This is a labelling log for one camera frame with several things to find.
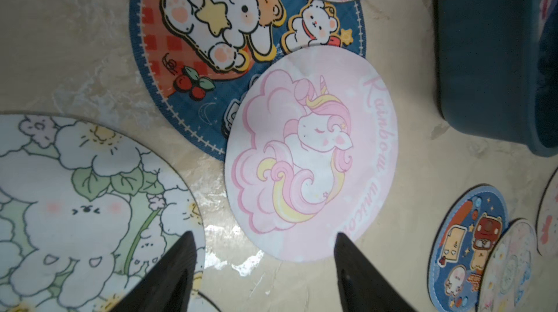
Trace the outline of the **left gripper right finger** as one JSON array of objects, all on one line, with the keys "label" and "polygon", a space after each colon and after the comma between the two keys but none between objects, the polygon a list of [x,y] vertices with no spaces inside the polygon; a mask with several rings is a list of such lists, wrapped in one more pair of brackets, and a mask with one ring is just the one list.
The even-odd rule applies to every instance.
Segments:
[{"label": "left gripper right finger", "polygon": [[344,312],[414,310],[342,232],[337,234],[334,259]]}]

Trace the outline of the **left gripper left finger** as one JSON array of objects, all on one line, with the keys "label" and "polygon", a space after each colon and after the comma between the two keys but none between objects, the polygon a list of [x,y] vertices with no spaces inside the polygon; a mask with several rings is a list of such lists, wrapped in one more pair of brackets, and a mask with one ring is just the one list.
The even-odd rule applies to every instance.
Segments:
[{"label": "left gripper left finger", "polygon": [[186,311],[196,259],[193,233],[186,232],[111,311]]}]

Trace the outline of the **pink unicorn coaster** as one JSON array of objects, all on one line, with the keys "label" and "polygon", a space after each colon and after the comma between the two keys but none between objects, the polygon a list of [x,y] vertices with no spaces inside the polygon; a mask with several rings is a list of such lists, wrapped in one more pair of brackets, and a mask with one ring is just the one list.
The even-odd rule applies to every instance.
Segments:
[{"label": "pink unicorn coaster", "polygon": [[317,261],[338,233],[356,240],[372,225],[397,160],[382,77],[351,51],[312,46],[274,63],[241,102],[225,155],[228,201],[264,253]]}]

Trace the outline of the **blue character coaster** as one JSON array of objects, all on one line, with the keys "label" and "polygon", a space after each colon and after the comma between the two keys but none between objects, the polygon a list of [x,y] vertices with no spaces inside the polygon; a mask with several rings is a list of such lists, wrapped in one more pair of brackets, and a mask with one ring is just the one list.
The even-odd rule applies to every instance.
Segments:
[{"label": "blue character coaster", "polygon": [[481,184],[456,201],[430,256],[428,293],[438,311],[476,308],[488,258],[508,227],[507,205],[495,187]]}]

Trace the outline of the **white daisy coaster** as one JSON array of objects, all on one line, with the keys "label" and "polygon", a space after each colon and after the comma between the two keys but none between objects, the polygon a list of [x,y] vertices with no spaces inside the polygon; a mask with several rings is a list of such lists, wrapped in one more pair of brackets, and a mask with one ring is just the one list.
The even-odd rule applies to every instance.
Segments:
[{"label": "white daisy coaster", "polygon": [[110,311],[186,232],[202,311],[203,221],[170,164],[103,125],[1,116],[1,310]]}]

